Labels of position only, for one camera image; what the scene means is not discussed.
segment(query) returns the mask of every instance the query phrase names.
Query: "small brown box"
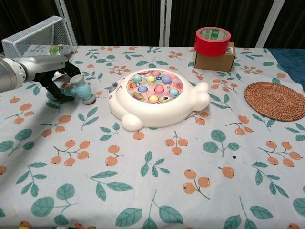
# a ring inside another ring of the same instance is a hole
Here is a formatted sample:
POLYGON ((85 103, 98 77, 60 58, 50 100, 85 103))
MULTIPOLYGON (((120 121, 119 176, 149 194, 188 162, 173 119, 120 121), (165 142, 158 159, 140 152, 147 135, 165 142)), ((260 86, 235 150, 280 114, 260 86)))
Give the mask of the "small brown box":
POLYGON ((227 52, 221 56, 196 55, 195 68, 229 72, 234 63, 236 53, 234 42, 229 42, 227 52))

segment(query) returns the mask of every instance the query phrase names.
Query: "floral tablecloth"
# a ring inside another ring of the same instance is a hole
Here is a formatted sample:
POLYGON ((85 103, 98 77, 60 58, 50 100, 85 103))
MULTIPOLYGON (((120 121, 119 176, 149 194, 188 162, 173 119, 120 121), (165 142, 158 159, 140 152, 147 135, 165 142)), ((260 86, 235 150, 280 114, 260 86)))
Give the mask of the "floral tablecloth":
POLYGON ((244 99, 253 82, 304 95, 267 49, 236 48, 230 72, 195 69, 192 47, 79 46, 70 61, 94 104, 50 101, 38 83, 0 95, 1 226, 305 227, 305 119, 275 121, 244 99), (148 67, 208 82, 209 106, 126 131, 107 88, 148 67))

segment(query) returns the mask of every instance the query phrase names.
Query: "red tape roll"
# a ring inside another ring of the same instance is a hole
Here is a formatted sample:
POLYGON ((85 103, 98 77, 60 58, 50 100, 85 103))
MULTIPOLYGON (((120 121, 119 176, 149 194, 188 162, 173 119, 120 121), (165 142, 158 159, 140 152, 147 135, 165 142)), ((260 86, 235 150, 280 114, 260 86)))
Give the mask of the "red tape roll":
POLYGON ((217 27, 203 27, 196 31, 195 50, 205 56, 224 55, 231 35, 227 30, 217 27))

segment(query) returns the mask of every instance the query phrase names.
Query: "toy foot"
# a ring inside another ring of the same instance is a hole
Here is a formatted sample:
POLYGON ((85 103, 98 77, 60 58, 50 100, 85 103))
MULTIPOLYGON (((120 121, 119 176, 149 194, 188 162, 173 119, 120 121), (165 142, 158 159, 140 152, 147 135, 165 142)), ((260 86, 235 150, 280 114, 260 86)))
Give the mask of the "toy foot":
POLYGON ((125 114, 122 117, 122 126, 128 131, 138 131, 143 128, 142 121, 132 114, 125 114))
POLYGON ((89 104, 94 103, 95 100, 96 100, 96 97, 95 97, 94 95, 92 95, 90 99, 87 99, 87 100, 84 100, 84 99, 83 99, 82 102, 83 102, 85 105, 89 105, 89 104))

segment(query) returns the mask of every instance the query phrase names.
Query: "round coaster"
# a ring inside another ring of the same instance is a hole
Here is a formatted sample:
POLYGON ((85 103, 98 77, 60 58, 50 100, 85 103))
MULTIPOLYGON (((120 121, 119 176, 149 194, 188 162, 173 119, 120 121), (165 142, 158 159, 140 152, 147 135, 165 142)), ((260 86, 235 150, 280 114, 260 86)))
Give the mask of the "round coaster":
POLYGON ((291 122, 305 116, 303 96, 277 83, 252 83, 245 89, 244 97, 255 111, 268 118, 291 122))

